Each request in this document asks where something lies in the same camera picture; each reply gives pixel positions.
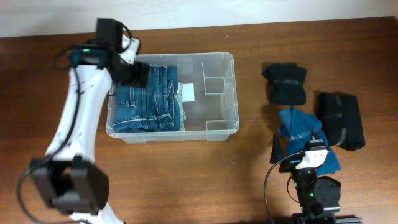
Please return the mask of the dark blue jeans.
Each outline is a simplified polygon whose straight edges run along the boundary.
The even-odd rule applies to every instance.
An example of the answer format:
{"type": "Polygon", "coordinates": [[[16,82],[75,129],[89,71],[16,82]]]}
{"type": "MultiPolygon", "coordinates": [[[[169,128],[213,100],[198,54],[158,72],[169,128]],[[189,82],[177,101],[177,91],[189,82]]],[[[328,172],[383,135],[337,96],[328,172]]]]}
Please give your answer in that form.
{"type": "Polygon", "coordinates": [[[151,65],[147,88],[119,86],[113,130],[116,133],[179,131],[176,66],[151,65]]]}

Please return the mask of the light blue jeans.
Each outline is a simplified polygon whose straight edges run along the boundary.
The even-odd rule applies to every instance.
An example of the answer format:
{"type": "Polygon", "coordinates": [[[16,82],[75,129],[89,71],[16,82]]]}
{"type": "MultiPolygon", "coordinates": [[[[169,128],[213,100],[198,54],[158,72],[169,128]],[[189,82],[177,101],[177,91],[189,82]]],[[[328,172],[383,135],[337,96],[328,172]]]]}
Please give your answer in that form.
{"type": "Polygon", "coordinates": [[[186,120],[186,114],[183,108],[183,101],[182,101],[182,90],[183,90],[183,84],[178,82],[178,88],[177,88],[177,103],[179,106],[180,110],[180,131],[185,131],[185,120],[186,120]]]}

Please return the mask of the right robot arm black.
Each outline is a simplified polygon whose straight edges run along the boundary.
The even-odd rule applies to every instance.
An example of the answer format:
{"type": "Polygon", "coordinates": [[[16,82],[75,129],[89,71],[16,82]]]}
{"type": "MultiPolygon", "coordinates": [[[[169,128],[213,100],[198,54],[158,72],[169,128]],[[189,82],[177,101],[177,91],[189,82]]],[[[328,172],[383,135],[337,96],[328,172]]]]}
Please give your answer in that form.
{"type": "Polygon", "coordinates": [[[279,138],[274,135],[270,156],[271,168],[264,179],[264,201],[269,221],[275,220],[267,201],[267,183],[271,172],[278,167],[280,173],[289,173],[293,180],[301,212],[291,216],[289,222],[296,224],[355,224],[362,223],[361,217],[338,217],[340,211],[341,183],[329,176],[319,177],[317,168],[322,166],[330,150],[314,130],[310,140],[298,152],[286,156],[279,138]]]}

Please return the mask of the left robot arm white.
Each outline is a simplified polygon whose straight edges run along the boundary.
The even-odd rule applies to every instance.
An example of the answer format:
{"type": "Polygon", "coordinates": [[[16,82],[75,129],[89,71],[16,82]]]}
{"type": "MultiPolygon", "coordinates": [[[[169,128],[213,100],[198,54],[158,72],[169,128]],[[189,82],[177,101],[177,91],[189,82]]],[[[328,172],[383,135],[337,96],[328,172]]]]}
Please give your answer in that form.
{"type": "Polygon", "coordinates": [[[69,223],[120,223],[109,198],[108,176],[95,165],[95,137],[104,100],[113,85],[146,88],[149,66],[135,62],[140,40],[115,19],[99,18],[95,36],[55,56],[68,58],[68,95],[44,158],[32,159],[20,177],[33,180],[44,204],[69,223]]]}

